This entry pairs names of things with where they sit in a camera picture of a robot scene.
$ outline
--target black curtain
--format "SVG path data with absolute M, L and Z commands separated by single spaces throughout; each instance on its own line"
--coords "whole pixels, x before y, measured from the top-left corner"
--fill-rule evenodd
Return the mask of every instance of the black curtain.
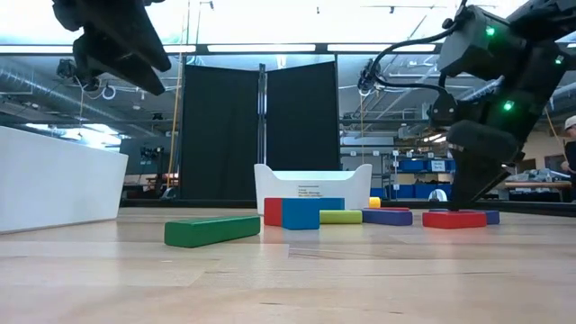
M 336 62 L 268 72 L 266 163 L 273 170 L 339 170 Z
M 258 72 L 187 66 L 182 199 L 254 200 Z

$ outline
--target green wooden block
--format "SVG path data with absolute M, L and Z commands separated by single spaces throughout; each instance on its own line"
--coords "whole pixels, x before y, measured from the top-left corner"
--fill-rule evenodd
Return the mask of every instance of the green wooden block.
M 320 211 L 320 224 L 362 224 L 362 211 Z
M 164 225 L 164 243 L 171 247 L 196 248 L 260 233 L 260 216 L 174 220 Z

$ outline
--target cap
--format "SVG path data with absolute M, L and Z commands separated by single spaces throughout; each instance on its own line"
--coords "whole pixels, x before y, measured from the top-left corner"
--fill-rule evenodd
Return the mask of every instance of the cap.
M 564 129 L 568 130 L 570 127 L 574 125 L 576 125 L 576 116 L 572 116 L 566 120 L 566 123 L 564 124 Z

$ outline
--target person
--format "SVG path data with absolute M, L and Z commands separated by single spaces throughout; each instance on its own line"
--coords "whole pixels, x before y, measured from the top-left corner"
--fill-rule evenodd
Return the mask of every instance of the person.
M 566 161 L 562 162 L 562 170 L 570 175 L 570 182 L 572 184 L 571 198 L 572 202 L 576 202 L 576 116 L 572 116 L 566 120 L 564 124 L 564 130 L 570 137 L 571 141 L 568 141 L 564 145 L 564 155 L 566 156 Z

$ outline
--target floor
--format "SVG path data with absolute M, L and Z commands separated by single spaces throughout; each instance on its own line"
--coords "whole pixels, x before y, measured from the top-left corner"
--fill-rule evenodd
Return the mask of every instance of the floor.
M 250 213 L 129 209 L 118 221 L 0 236 L 0 323 L 576 319 L 576 219 L 503 214 L 500 226 L 462 230 L 265 227 L 208 247 L 162 243 L 166 220 Z

